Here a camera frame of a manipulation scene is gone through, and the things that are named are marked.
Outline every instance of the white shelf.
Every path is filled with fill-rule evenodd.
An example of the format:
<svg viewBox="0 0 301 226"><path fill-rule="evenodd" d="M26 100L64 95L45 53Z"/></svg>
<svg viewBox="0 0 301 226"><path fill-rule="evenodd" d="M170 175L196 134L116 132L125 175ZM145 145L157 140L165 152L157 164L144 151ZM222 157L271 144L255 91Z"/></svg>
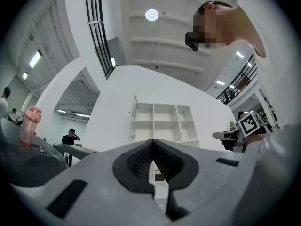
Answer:
<svg viewBox="0 0 301 226"><path fill-rule="evenodd" d="M178 121L155 121L154 138L168 141L181 141Z"/></svg>
<svg viewBox="0 0 301 226"><path fill-rule="evenodd" d="M182 121L180 123L181 123L181 131L182 131L182 140L183 141L198 138L193 121Z"/></svg>
<svg viewBox="0 0 301 226"><path fill-rule="evenodd" d="M137 104L136 121L152 121L153 120L153 105L152 104Z"/></svg>
<svg viewBox="0 0 301 226"><path fill-rule="evenodd" d="M135 141L164 139L199 147L192 114L187 105L135 104Z"/></svg>
<svg viewBox="0 0 301 226"><path fill-rule="evenodd" d="M135 141L143 141L154 138L153 121L136 121L135 124Z"/></svg>
<svg viewBox="0 0 301 226"><path fill-rule="evenodd" d="M192 121L192 115L189 106L177 105L179 121Z"/></svg>
<svg viewBox="0 0 301 226"><path fill-rule="evenodd" d="M175 105L154 104L155 121L178 121Z"/></svg>

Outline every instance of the fluorescent light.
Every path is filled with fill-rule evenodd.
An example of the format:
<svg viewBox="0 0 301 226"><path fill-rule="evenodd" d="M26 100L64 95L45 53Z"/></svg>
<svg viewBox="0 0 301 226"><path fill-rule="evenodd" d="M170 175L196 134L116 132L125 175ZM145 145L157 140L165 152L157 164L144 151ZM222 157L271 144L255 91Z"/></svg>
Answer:
<svg viewBox="0 0 301 226"><path fill-rule="evenodd" d="M78 116L90 117L90 115L77 114Z"/></svg>
<svg viewBox="0 0 301 226"><path fill-rule="evenodd" d="M236 51L236 54L237 54L239 57L244 58L244 56L243 56L241 53L239 53L238 51Z"/></svg>
<svg viewBox="0 0 301 226"><path fill-rule="evenodd" d="M28 73L24 72L24 74L23 74L23 79L26 80L27 76L28 76Z"/></svg>
<svg viewBox="0 0 301 226"><path fill-rule="evenodd" d="M224 85L225 84L224 82L220 82L220 81L217 81L216 83L218 83L220 85Z"/></svg>
<svg viewBox="0 0 301 226"><path fill-rule="evenodd" d="M145 17L149 21L156 21L159 17L159 13L157 10L149 9L146 11Z"/></svg>
<svg viewBox="0 0 301 226"><path fill-rule="evenodd" d="M31 66L31 68L33 68L33 67L35 66L35 64L38 62L38 60L39 60L41 57L42 57L42 53L41 53L40 50L38 50L38 51L34 54L32 60L29 62L29 65Z"/></svg>
<svg viewBox="0 0 301 226"><path fill-rule="evenodd" d="M115 59L114 58L111 58L111 61L112 61L112 64L113 64L113 68L116 66L115 64Z"/></svg>

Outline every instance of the shelf compartment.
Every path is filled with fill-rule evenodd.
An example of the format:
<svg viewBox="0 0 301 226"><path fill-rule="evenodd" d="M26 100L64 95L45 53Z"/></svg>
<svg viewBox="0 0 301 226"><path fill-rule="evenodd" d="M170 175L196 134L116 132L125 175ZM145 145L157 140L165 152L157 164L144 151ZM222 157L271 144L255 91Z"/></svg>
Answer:
<svg viewBox="0 0 301 226"><path fill-rule="evenodd" d="M187 141L191 139L197 139L197 132L194 126L193 121L182 121L181 129L182 129L182 140Z"/></svg>
<svg viewBox="0 0 301 226"><path fill-rule="evenodd" d="M155 121L154 136L156 139L168 141L181 141L179 122L177 121Z"/></svg>
<svg viewBox="0 0 301 226"><path fill-rule="evenodd" d="M154 104L155 121L177 121L178 115L175 105Z"/></svg>
<svg viewBox="0 0 301 226"><path fill-rule="evenodd" d="M153 120L153 104L137 104L136 110L137 121L152 121Z"/></svg>
<svg viewBox="0 0 301 226"><path fill-rule="evenodd" d="M192 114L189 106L177 105L179 121L192 121Z"/></svg>
<svg viewBox="0 0 301 226"><path fill-rule="evenodd" d="M135 124L135 141L143 141L154 138L153 121L136 121Z"/></svg>

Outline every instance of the pink bottle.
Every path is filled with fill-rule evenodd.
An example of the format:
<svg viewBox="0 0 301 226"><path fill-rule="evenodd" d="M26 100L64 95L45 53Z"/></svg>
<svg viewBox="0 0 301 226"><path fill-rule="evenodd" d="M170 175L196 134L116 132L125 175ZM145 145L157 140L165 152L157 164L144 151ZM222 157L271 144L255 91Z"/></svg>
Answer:
<svg viewBox="0 0 301 226"><path fill-rule="evenodd" d="M24 121L19 135L19 142L23 145L30 145L31 137L37 124L41 121L42 111L35 107L29 107L25 112Z"/></svg>

